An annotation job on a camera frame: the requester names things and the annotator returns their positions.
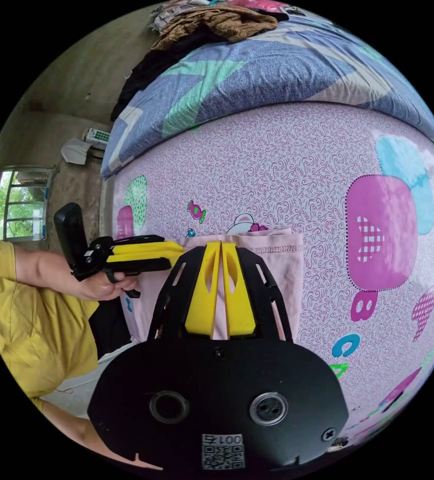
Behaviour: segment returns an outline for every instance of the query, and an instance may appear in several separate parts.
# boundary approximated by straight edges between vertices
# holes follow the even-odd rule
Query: qr code label
[[[202,435],[202,468],[234,470],[245,468],[243,437],[238,435]]]

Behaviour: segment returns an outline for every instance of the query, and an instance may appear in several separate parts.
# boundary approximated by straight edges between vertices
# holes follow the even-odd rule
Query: blue blanket
[[[434,116],[388,60],[324,19],[292,15],[275,30],[194,50],[139,91],[114,123],[101,174],[204,122],[301,101],[383,112],[434,142]]]

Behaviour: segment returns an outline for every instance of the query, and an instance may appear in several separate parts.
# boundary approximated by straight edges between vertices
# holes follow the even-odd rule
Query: tree
[[[3,217],[5,213],[5,200],[10,188],[12,177],[11,171],[4,171],[0,179],[0,240],[3,238]],[[40,218],[43,215],[43,202],[45,200],[45,187],[26,187],[15,186],[10,188],[8,197],[9,205],[7,219],[29,219],[7,222],[6,236],[11,237],[30,237],[33,235],[32,218]],[[36,202],[36,203],[17,203],[14,202]]]

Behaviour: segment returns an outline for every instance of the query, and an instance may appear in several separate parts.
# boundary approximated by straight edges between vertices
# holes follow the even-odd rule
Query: bed
[[[347,446],[385,427],[432,371],[434,116],[350,33],[291,15],[199,48],[135,95],[101,173],[114,181],[116,238],[303,233],[294,338],[340,380]],[[135,343],[147,332],[137,301],[122,297]]]

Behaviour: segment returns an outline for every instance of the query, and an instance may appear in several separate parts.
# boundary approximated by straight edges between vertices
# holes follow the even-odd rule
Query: brown clothing
[[[165,26],[152,50],[167,50],[177,40],[191,35],[201,24],[215,34],[235,43],[252,35],[273,30],[277,20],[248,8],[238,6],[198,7],[184,11]]]

